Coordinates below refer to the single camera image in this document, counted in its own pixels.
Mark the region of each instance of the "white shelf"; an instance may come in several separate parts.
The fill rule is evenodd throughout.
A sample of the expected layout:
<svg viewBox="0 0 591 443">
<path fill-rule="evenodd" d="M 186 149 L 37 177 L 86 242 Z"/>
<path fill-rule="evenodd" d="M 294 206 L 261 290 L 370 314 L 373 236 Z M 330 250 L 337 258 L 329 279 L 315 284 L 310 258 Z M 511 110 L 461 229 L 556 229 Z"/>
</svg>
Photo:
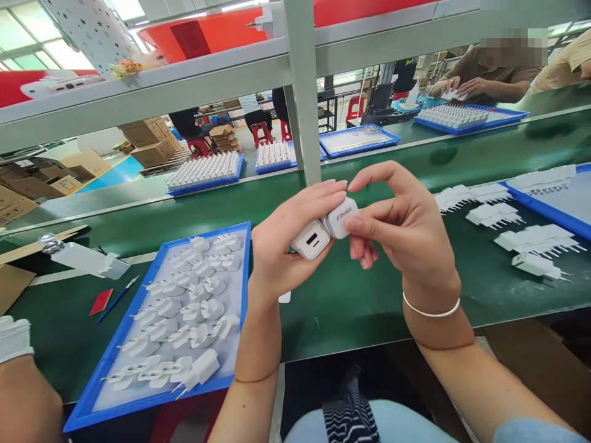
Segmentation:
<svg viewBox="0 0 591 443">
<path fill-rule="evenodd" d="M 589 15 L 587 0 L 444 0 L 354 20 L 315 30 L 316 77 Z M 1 108 L 0 154 L 292 83 L 275 38 Z"/>
<path fill-rule="evenodd" d="M 0 109 L 0 154 L 291 84 L 285 37 Z"/>
</svg>

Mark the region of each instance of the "blue floor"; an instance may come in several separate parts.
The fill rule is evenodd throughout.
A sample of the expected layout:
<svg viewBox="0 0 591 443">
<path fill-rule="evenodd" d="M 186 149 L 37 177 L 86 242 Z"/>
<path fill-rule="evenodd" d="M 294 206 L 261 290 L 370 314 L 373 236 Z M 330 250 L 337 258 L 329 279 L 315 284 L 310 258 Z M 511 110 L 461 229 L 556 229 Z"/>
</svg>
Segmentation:
<svg viewBox="0 0 591 443">
<path fill-rule="evenodd" d="M 129 156 L 123 160 L 123 162 L 113 166 L 99 178 L 80 189 L 76 194 L 140 180 L 143 178 L 140 175 L 140 171 L 142 169 L 143 166 L 140 165 L 133 157 Z"/>
</svg>

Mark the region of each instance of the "blue pen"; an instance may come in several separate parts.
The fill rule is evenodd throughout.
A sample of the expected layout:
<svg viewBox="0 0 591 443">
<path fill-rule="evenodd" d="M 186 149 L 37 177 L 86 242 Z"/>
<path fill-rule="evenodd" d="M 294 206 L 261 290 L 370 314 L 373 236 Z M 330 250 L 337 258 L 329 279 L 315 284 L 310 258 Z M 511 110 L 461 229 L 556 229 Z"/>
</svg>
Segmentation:
<svg viewBox="0 0 591 443">
<path fill-rule="evenodd" d="M 97 324 L 101 323 L 103 321 L 103 318 L 105 318 L 105 316 L 109 313 L 109 311 L 111 309 L 113 309 L 114 305 L 117 304 L 118 301 L 120 301 L 120 299 L 125 295 L 125 293 L 127 292 L 127 290 L 131 287 L 131 285 L 133 283 L 135 283 L 135 281 L 139 278 L 140 276 L 137 276 L 136 278 L 134 278 L 133 280 L 131 280 L 129 283 L 127 283 L 127 286 L 125 286 L 125 288 L 123 288 L 123 291 L 121 291 L 121 293 L 117 296 L 117 298 L 115 298 L 115 300 L 113 300 L 113 303 L 111 303 L 111 306 L 109 306 L 107 308 L 107 310 L 101 315 L 101 317 L 97 320 Z"/>
</svg>

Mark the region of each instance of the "fingernail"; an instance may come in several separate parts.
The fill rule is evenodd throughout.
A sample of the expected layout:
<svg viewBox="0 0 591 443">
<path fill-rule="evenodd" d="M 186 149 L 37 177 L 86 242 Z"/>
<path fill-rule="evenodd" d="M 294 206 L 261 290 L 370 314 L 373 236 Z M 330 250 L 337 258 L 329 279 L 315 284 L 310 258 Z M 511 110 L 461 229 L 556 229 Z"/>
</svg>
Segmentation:
<svg viewBox="0 0 591 443">
<path fill-rule="evenodd" d="M 345 229 L 349 232 L 359 231 L 361 229 L 362 224 L 363 222 L 359 217 L 352 217 L 345 220 Z"/>
</svg>

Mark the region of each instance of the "white shirt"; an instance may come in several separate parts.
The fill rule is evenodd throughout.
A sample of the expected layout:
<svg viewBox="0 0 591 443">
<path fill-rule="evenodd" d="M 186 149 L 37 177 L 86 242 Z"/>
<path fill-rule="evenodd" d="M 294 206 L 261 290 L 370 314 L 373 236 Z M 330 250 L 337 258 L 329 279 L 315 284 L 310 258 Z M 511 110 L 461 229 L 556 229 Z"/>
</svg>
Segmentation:
<svg viewBox="0 0 591 443">
<path fill-rule="evenodd" d="M 238 97 L 240 106 L 242 106 L 245 114 L 249 114 L 254 111 L 260 111 L 260 105 L 257 102 L 257 96 L 258 94 L 249 94 Z"/>
</svg>

